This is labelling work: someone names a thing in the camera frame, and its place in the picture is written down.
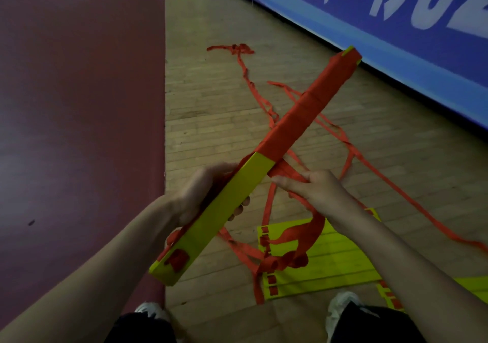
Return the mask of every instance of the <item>wooden floor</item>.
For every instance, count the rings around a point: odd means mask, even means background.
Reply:
[[[166,0],[166,182],[176,189],[197,167],[239,161],[268,131],[259,108],[228,51],[214,44],[246,43],[250,78],[283,115],[291,102],[267,80],[305,90],[334,52],[245,0]],[[364,69],[341,88],[325,114],[344,128],[385,175],[460,235],[488,242],[488,147],[444,117]],[[310,169],[340,171],[346,149],[318,125],[294,145]],[[422,215],[361,163],[345,181],[363,203],[409,244],[453,277],[488,274],[488,257],[447,240]],[[269,180],[227,228],[257,245]],[[279,192],[272,222],[307,218],[302,206]],[[374,285],[352,287],[382,305]],[[194,342],[326,341],[324,319],[336,290],[257,306],[251,275],[215,238],[182,279],[167,289],[166,303]]]

